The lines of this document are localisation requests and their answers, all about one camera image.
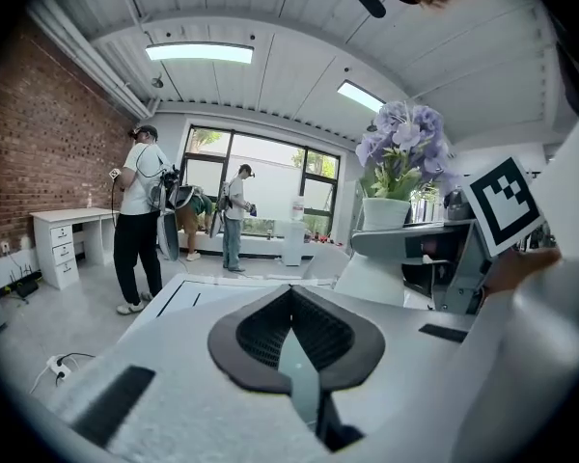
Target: jeans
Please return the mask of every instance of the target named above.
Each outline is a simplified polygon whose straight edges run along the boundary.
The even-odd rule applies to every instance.
[[[225,229],[223,230],[223,265],[228,269],[238,268],[241,232],[242,220],[225,218]]]
[[[146,272],[151,295],[163,288],[161,265],[156,255],[156,218],[158,211],[147,214],[121,214],[118,216],[114,234],[114,266],[124,300],[129,304],[139,304],[139,292],[135,283],[133,268],[137,256]]]

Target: electrical outlet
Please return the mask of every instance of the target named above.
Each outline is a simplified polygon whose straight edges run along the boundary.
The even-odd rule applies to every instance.
[[[53,373],[55,373],[56,375],[58,375],[59,373],[63,373],[63,379],[66,379],[67,377],[70,376],[70,368],[67,367],[67,365],[65,364],[65,361],[62,361],[62,364],[59,366],[58,365],[58,359],[60,357],[57,355],[54,355],[52,357],[49,357],[49,360],[47,361],[47,365],[49,366],[49,368],[51,368],[51,371]]]

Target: white cabinet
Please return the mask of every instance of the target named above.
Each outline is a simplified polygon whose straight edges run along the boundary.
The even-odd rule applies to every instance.
[[[114,223],[109,209],[63,209],[36,212],[32,216],[42,277],[50,285],[63,289],[79,281],[72,225],[82,225],[88,263],[112,262]]]

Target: ceiling light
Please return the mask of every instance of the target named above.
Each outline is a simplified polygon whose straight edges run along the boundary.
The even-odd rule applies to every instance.
[[[359,88],[355,84],[352,84],[349,81],[345,81],[337,90],[337,93],[341,93],[344,96],[347,96],[354,101],[358,101],[363,106],[366,106],[370,110],[374,112],[378,112],[379,109],[382,107],[384,102],[378,98],[376,98],[371,93],[368,93],[362,88]]]
[[[171,42],[147,46],[146,53],[151,60],[199,58],[250,64],[253,47],[219,42]]]

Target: white vase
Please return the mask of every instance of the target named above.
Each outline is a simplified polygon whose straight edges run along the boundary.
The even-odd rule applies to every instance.
[[[363,199],[363,230],[395,230],[403,226],[410,203],[394,199]],[[405,288],[401,265],[354,253],[335,284],[335,291],[372,302],[403,306]]]

